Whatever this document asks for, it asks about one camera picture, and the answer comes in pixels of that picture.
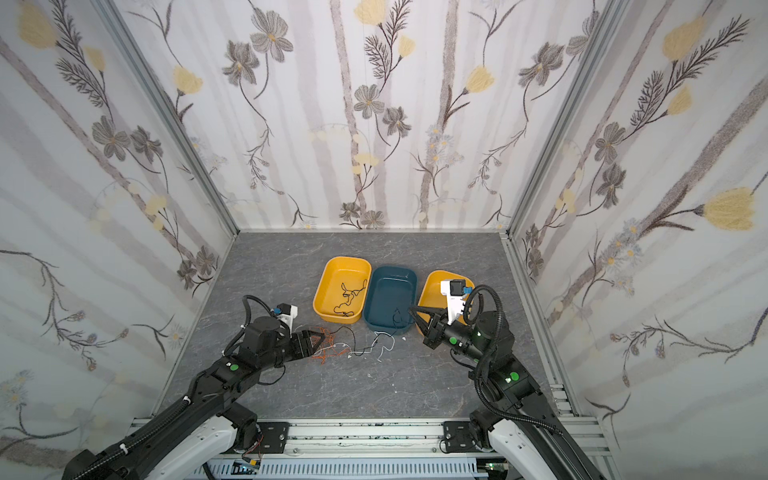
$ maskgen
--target white cable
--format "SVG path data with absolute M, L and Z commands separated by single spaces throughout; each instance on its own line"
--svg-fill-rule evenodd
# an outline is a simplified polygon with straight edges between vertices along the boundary
M 387 332 L 374 332 L 374 333 L 376 334 L 376 339 L 379 339 L 379 334 L 380 333 L 383 333 L 384 335 L 389 335 Z M 389 338 L 392 339 L 392 346 L 389 347 L 389 348 L 386 348 L 384 345 L 382 345 L 382 352 L 379 354 L 379 358 L 376 359 L 379 363 L 382 362 L 381 358 L 382 358 L 382 355 L 384 355 L 384 350 L 386 350 L 387 352 L 392 352 L 392 349 L 395 348 L 395 337 L 389 335 Z

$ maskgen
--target floral wallpaper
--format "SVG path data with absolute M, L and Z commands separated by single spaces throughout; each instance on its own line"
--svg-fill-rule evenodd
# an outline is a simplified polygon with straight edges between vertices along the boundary
M 118 0 L 241 228 L 506 228 L 605 2 Z
M 513 241 L 623 478 L 763 478 L 768 5 L 632 2 Z
M 0 11 L 0 470 L 57 478 L 151 413 L 231 236 L 90 4 Z

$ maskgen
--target leaf print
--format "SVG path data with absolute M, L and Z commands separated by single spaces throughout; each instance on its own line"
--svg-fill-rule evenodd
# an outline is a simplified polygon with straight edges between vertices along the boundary
M 125 160 L 125 149 L 131 146 L 131 141 L 128 140 L 128 134 L 124 131 L 115 133 L 114 122 L 106 117 L 101 116 L 100 122 L 94 122 L 91 127 L 91 134 L 96 142 L 104 145 L 104 156 L 106 158 L 112 158 L 112 155 L 117 155 L 118 160 Z
M 284 38 L 285 34 L 288 33 L 286 21 L 273 11 L 269 11 L 265 15 L 260 8 L 253 9 L 251 21 L 256 28 L 261 30 L 261 33 L 254 33 L 250 36 L 253 48 L 261 53 L 269 52 L 275 61 L 283 63 L 286 59 L 283 52 L 293 51 L 293 44 Z
M 256 84 L 256 75 L 253 69 L 259 66 L 259 59 L 250 48 L 250 44 L 238 42 L 227 42 L 227 53 L 224 55 L 232 65 L 224 67 L 221 72 L 224 73 L 232 85 L 239 85 L 240 79 L 245 77 L 251 84 Z
M 637 100 L 637 110 L 632 113 L 629 124 L 633 127 L 646 124 L 664 101 L 664 94 L 664 75 L 660 71 L 654 71 L 643 82 L 640 99 Z
M 362 111 L 362 117 L 371 118 L 373 114 L 384 113 L 384 102 L 376 100 L 379 97 L 378 85 L 360 85 L 355 90 L 355 98 L 358 102 L 355 104 L 355 111 Z

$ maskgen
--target stem print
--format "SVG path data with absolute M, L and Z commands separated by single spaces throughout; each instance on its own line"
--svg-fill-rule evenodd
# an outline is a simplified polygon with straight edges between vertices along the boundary
M 154 335 L 154 341 L 157 342 L 157 346 L 160 347 L 160 351 L 163 353 L 163 360 L 166 360 L 166 352 L 165 352 L 165 345 L 164 342 L 167 342 L 167 346 L 171 350 L 180 349 L 181 346 L 184 344 L 184 340 L 187 338 L 187 332 L 188 328 L 185 326 L 182 326 L 179 323 L 172 323 L 174 321 L 174 316 L 171 316 L 171 318 L 166 322 L 165 325 L 163 325 L 162 328 L 158 329 L 153 327 L 152 325 L 147 325 L 145 323 L 135 323 L 132 326 L 143 326 L 144 328 L 148 328 L 152 331 L 152 334 Z
M 721 342 L 713 342 L 707 337 L 703 338 L 703 342 L 700 340 L 693 340 L 683 334 L 680 330 L 672 327 L 666 320 L 659 322 L 657 317 L 654 317 L 656 320 L 655 326 L 646 325 L 643 323 L 642 329 L 630 332 L 628 335 L 623 333 L 612 333 L 612 342 L 627 344 L 627 348 L 624 350 L 624 364 L 621 370 L 621 379 L 624 381 L 624 384 L 627 387 L 631 386 L 629 375 L 627 374 L 627 362 L 629 361 L 630 354 L 632 356 L 640 356 L 640 348 L 645 348 L 645 346 L 648 344 L 648 340 L 657 334 L 658 342 L 656 343 L 654 354 L 659 359 L 667 358 L 667 346 L 664 340 L 664 335 L 667 335 L 668 339 L 670 337 L 676 339 L 672 343 L 669 343 L 668 346 L 680 345 L 698 349 L 700 350 L 697 355 L 699 357 L 705 355 L 724 354 L 726 357 L 723 363 L 728 363 L 728 360 L 741 353 L 742 350 L 755 344 L 755 340 L 757 340 L 757 333 L 760 332 L 760 327 L 763 326 L 763 321 L 765 320 L 766 315 L 768 315 L 768 309 L 765 309 L 763 314 L 757 320 L 750 339 L 747 340 L 744 344 L 735 347 Z
M 618 146 L 647 125 L 687 111 L 692 106 L 693 99 L 688 85 L 684 82 L 700 77 L 705 67 L 715 61 L 723 49 L 741 42 L 743 36 L 746 35 L 749 23 L 749 19 L 742 20 L 741 16 L 732 18 L 727 26 L 718 31 L 716 37 L 707 39 L 696 48 L 694 45 L 704 27 L 703 17 L 676 27 L 665 37 L 662 52 L 670 61 L 670 73 L 667 75 L 665 70 L 654 70 L 644 81 L 637 99 L 637 108 L 629 119 L 631 129 L 628 132 L 627 128 L 621 127 L 618 122 L 614 121 L 605 127 L 602 136 L 594 142 L 594 146 L 597 148 L 594 159 L 600 164 L 594 173 L 587 193 L 588 206 L 591 207 L 592 205 L 593 192 L 605 196 L 605 198 L 597 207 L 591 208 L 586 213 L 577 214 L 577 218 L 598 212 L 601 207 L 609 209 L 618 204 L 616 189 L 623 186 L 626 176 L 626 171 L 618 167 L 620 161 Z M 662 106 L 665 103 L 667 107 L 662 111 Z M 594 187 L 600 174 L 603 177 L 603 184 L 595 190 Z M 662 226 L 691 230 L 689 227 L 681 226 L 675 222 L 663 221 L 662 218 L 658 220 L 662 222 L 661 225 L 654 225 L 652 228 Z
M 362 0 L 355 8 L 355 16 L 358 20 L 364 25 L 375 26 L 379 29 L 366 36 L 363 51 L 368 62 L 373 66 L 373 77 L 381 80 L 381 85 L 360 85 L 355 90 L 357 103 L 354 104 L 353 109 L 354 111 L 361 112 L 363 120 L 369 120 L 373 117 L 376 133 L 387 147 L 392 147 L 392 143 L 387 141 L 387 138 L 382 135 L 381 127 L 379 126 L 379 116 L 382 116 L 381 122 L 387 127 L 387 137 L 397 133 L 394 147 L 392 147 L 381 162 L 373 155 L 370 145 L 368 146 L 368 152 L 353 153 L 352 171 L 356 175 L 355 199 L 352 202 L 342 202 L 342 213 L 339 215 L 339 218 L 344 220 L 340 225 L 355 227 L 358 230 L 362 229 L 363 226 L 365 228 L 385 226 L 384 212 L 381 210 L 370 213 L 366 211 L 365 199 L 361 194 L 364 190 L 371 187 L 373 182 L 379 177 L 379 174 L 372 172 L 373 168 L 379 163 L 384 167 L 384 163 L 395 153 L 395 150 L 400 145 L 400 140 L 403 137 L 407 137 L 411 130 L 411 125 L 405 122 L 408 115 L 406 115 L 403 107 L 386 107 L 384 102 L 379 100 L 379 96 L 394 70 L 400 65 L 403 58 L 415 50 L 415 42 L 411 38 L 401 35 L 401 32 L 405 30 L 408 24 L 411 2 L 412 0 L 396 0 L 389 10 L 389 17 L 387 17 L 386 3 L 379 2 L 378 0 Z M 379 32 L 383 35 L 383 40 L 379 37 Z M 395 43 L 398 40 L 398 51 L 395 52 Z M 357 130 L 354 125 L 349 128 L 350 131 Z M 351 221 L 352 214 L 350 212 L 358 210 L 362 214 L 363 225 L 360 225 L 357 221 Z
M 3 432 L 17 432 L 12 438 L 3 437 L 3 440 L 9 440 L 1 449 L 0 457 L 2 457 L 8 450 L 14 448 L 22 443 L 30 442 L 33 440 L 46 440 L 55 439 L 77 430 L 79 427 L 73 429 L 64 430 L 63 432 L 56 433 L 32 433 L 24 425 L 24 407 L 28 402 L 28 394 L 26 385 L 27 382 L 34 379 L 34 374 L 31 370 L 22 370 L 18 372 L 12 379 L 5 380 L 0 383 L 0 396 L 2 396 L 3 408 L 13 407 L 18 414 L 16 416 L 16 423 L 12 426 L 5 426 L 0 429 Z
M 485 41 L 482 44 L 482 64 L 485 66 L 485 49 L 488 47 L 488 40 L 491 39 L 491 36 L 496 33 L 504 23 L 504 20 L 507 19 L 509 14 L 512 13 L 512 10 L 515 9 L 516 6 L 520 5 L 523 2 L 523 0 L 518 0 L 512 7 L 507 10 L 501 18 L 498 19 L 498 23 L 496 23 L 497 17 L 498 17 L 498 6 L 496 4 L 493 4 L 493 19 L 488 22 L 482 15 L 475 12 L 469 12 L 470 15 L 474 15 L 477 18 L 480 18 L 480 21 L 485 24 L 485 26 L 488 28 L 488 33 L 485 35 Z
M 672 227 L 685 231 L 693 230 L 692 227 L 671 222 L 667 218 L 672 214 L 684 213 L 683 211 L 676 212 L 675 209 L 682 203 L 686 194 L 710 171 L 730 142 L 741 132 L 744 125 L 749 123 L 749 120 L 754 117 L 767 99 L 768 78 L 763 78 L 733 110 L 723 126 L 703 148 L 690 169 L 664 195 L 660 203 L 643 220 L 629 219 L 624 223 L 624 229 L 597 256 L 594 265 L 586 269 L 571 284 L 563 299 L 564 306 L 571 304 L 581 289 L 591 282 L 595 270 L 599 274 L 603 268 L 618 270 L 620 266 L 626 263 L 639 261 L 641 255 L 638 255 L 640 249 L 637 248 L 637 241 L 656 228 Z M 756 180 L 756 184 L 759 186 L 760 181 Z M 710 225 L 721 230 L 749 230 L 753 226 L 751 217 L 754 214 L 752 190 L 749 187 L 726 190 L 694 209 L 693 213 L 702 216 Z M 619 283 L 614 279 L 614 288 L 629 294 L 631 283 L 629 281 Z M 553 324 L 560 317 L 561 312 L 552 312 L 549 316 L 549 324 Z
M 267 179 L 266 173 L 263 167 L 269 167 L 270 162 L 266 160 L 265 150 L 270 146 L 270 137 L 273 136 L 270 123 L 266 117 L 259 111 L 253 101 L 261 97 L 266 91 L 266 87 L 270 81 L 270 57 L 277 63 L 284 63 L 286 57 L 285 52 L 293 51 L 293 43 L 285 38 L 288 33 L 288 24 L 283 18 L 275 11 L 268 11 L 266 14 L 262 12 L 260 8 L 257 8 L 250 4 L 253 15 L 251 16 L 251 22 L 257 28 L 257 32 L 251 34 L 250 43 L 248 42 L 235 42 L 227 41 L 227 53 L 224 55 L 230 62 L 228 67 L 222 67 L 221 72 L 227 76 L 227 80 L 230 84 L 237 87 L 240 90 L 240 94 L 250 109 L 255 113 L 259 119 L 264 123 L 264 130 L 259 135 L 259 140 L 255 147 L 249 149 L 245 156 L 248 159 L 246 164 L 250 169 L 250 188 L 256 190 L 259 186 L 271 190 L 277 195 L 287 195 L 296 208 L 293 213 L 293 222 L 291 227 L 296 225 L 298 220 L 305 221 L 305 218 L 315 218 L 311 215 L 307 215 L 301 211 L 299 204 L 296 200 L 286 192 L 278 190 L 272 187 Z M 257 78 L 254 69 L 261 65 L 257 53 L 264 55 L 264 81 L 263 85 L 253 97 L 246 93 L 245 86 L 250 85 L 252 88 L 257 86 Z M 187 263 L 182 262 L 179 269 L 179 276 L 182 278 L 188 278 L 190 275 L 194 277 L 196 270 L 191 261 Z M 191 286 L 185 282 L 185 288 Z
M 0 255 L 19 255 L 27 257 L 37 262 L 40 268 L 40 275 L 42 276 L 42 287 L 49 289 L 50 300 L 48 301 L 48 308 L 45 314 L 45 321 L 43 326 L 48 328 L 41 334 L 41 336 L 53 330 L 56 334 L 56 340 L 58 344 L 66 342 L 71 349 L 80 354 L 80 357 L 85 361 L 85 365 L 88 371 L 93 372 L 96 370 L 96 359 L 92 356 L 91 349 L 103 349 L 110 343 L 117 342 L 128 336 L 128 329 L 124 329 L 113 339 L 99 340 L 96 333 L 85 334 L 83 329 L 76 329 L 72 325 L 79 325 L 83 319 L 85 319 L 85 312 L 83 310 L 75 313 L 69 313 L 64 307 L 61 300 L 61 295 L 58 291 L 59 287 L 64 287 L 64 284 L 56 278 L 51 269 L 58 268 L 45 260 L 41 260 L 29 252 L 18 252 L 14 250 L 0 250 Z
M 514 4 L 512 8 L 507 11 L 505 16 L 502 17 L 502 22 L 507 18 L 506 15 L 509 15 L 511 10 L 517 6 L 518 3 Z M 523 87 L 521 103 L 523 108 L 523 115 L 525 116 L 525 123 L 523 124 L 523 127 L 512 134 L 504 144 L 490 148 L 485 152 L 483 158 L 480 160 L 477 173 L 469 185 L 467 185 L 467 188 L 473 188 L 479 182 L 480 185 L 483 186 L 483 188 L 485 188 L 489 194 L 496 195 L 498 193 L 488 184 L 488 181 L 491 180 L 491 162 L 493 162 L 494 167 L 500 167 L 502 165 L 502 155 L 504 155 L 507 150 L 517 145 L 520 139 L 525 136 L 526 132 L 528 131 L 528 123 L 530 122 L 528 103 L 549 93 L 557 84 L 560 83 L 560 80 L 563 79 L 565 74 L 568 72 L 568 69 L 572 64 L 574 64 L 575 60 L 577 58 L 581 58 L 581 55 L 584 53 L 584 50 L 586 50 L 589 44 L 589 40 L 594 33 L 594 27 L 597 24 L 599 18 L 600 14 L 597 10 L 594 9 L 593 5 L 591 14 L 582 23 L 581 27 L 584 32 L 583 35 L 576 35 L 571 37 L 567 48 L 564 45 L 550 44 L 549 42 L 544 43 L 544 45 L 539 48 L 537 54 L 533 56 L 533 66 L 520 69 L 518 73 L 520 76 L 518 83 Z M 488 26 L 488 33 L 490 35 L 492 31 L 490 26 L 493 25 L 493 23 L 489 24 L 485 20 L 484 22 Z M 571 60 L 568 62 L 568 65 L 565 67 L 565 69 L 563 69 L 560 77 L 549 88 L 547 88 L 547 90 L 528 100 L 528 90 L 531 87 L 531 84 L 535 81 L 538 86 L 545 86 L 547 80 L 549 79 L 550 72 L 558 70 L 563 65 L 563 52 L 565 52 L 566 55 L 570 55 Z M 483 64 L 485 64 L 485 45 L 483 45 Z
M 590 399 L 585 398 L 590 404 L 592 404 L 593 407 L 597 407 L 599 409 L 607 410 L 608 413 L 603 415 L 603 420 L 605 419 L 611 419 L 611 431 L 614 434 L 614 440 L 616 440 L 616 446 L 620 449 L 621 445 L 619 445 L 619 439 L 616 437 L 616 430 L 614 429 L 614 416 L 618 413 L 621 413 L 622 410 L 624 410 L 627 407 L 627 404 L 629 403 L 629 398 L 632 396 L 631 393 L 627 394 L 627 399 L 624 400 L 624 403 L 617 409 L 611 408 L 607 405 L 602 405 L 600 403 L 592 402 Z

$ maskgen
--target black wire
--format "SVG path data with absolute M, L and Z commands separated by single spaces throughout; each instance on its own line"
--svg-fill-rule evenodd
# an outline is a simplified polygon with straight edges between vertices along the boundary
M 373 339 L 373 343 L 371 344 L 371 346 L 367 346 L 367 347 L 362 349 L 362 352 L 358 352 L 357 351 L 357 338 L 355 337 L 355 330 L 352 330 L 348 326 L 346 326 L 346 325 L 340 326 L 339 328 L 337 328 L 337 329 L 333 330 L 332 332 L 328 333 L 328 335 L 333 335 L 334 333 L 337 333 L 341 329 L 347 329 L 350 332 L 352 332 L 352 354 L 354 356 L 363 356 L 366 353 L 371 353 L 373 351 L 373 347 L 376 346 L 376 341 L 379 339 L 379 337 L 381 335 L 387 335 L 390 338 L 394 338 L 391 335 L 389 335 L 388 333 L 377 333 L 376 334 L 376 338 Z
M 339 304 L 337 306 L 334 306 L 333 307 L 333 312 L 334 313 L 338 313 L 339 315 L 344 315 L 344 316 L 354 315 L 354 312 L 350 312 L 350 311 L 337 312 L 336 309 L 337 308 L 341 308 L 343 306 L 350 306 L 350 305 L 352 305 L 352 301 L 355 298 L 357 298 L 357 296 L 360 294 L 360 292 L 362 292 L 363 290 L 366 289 L 366 284 L 367 283 L 368 283 L 368 280 L 363 280 L 362 281 L 362 288 L 359 288 L 357 290 L 349 290 L 348 288 L 346 288 L 346 285 L 344 284 L 344 282 L 342 282 L 341 290 L 343 291 L 343 293 L 341 294 L 341 296 L 346 298 L 346 302 L 342 302 L 341 304 Z
M 285 376 L 285 374 L 286 374 L 286 366 L 283 365 L 283 373 L 280 375 L 280 377 L 277 380 L 275 380 L 274 382 L 270 382 L 270 383 L 266 383 L 266 382 L 257 382 L 257 383 L 259 385 L 265 385 L 265 386 L 274 385 L 275 383 L 278 383 L 280 381 L 280 379 L 282 379 L 283 376 Z
M 205 472 L 205 476 L 208 477 L 208 480 L 216 480 L 216 477 L 214 477 L 214 473 L 210 470 L 210 467 L 208 466 L 208 462 L 205 462 L 203 464 L 203 472 Z
M 453 349 L 451 349 L 451 359 L 452 359 L 454 362 L 458 363 L 459 365 L 461 365 L 461 366 L 465 366 L 465 367 L 467 367 L 467 368 L 468 368 L 468 369 L 470 369 L 470 370 L 474 370 L 474 369 L 475 369 L 475 366 L 474 366 L 474 365 L 469 365 L 469 364 L 467 364 L 467 363 L 464 363 L 464 362 L 459 362 L 459 360 L 458 360 L 456 357 L 454 357 L 454 356 L 453 356 Z

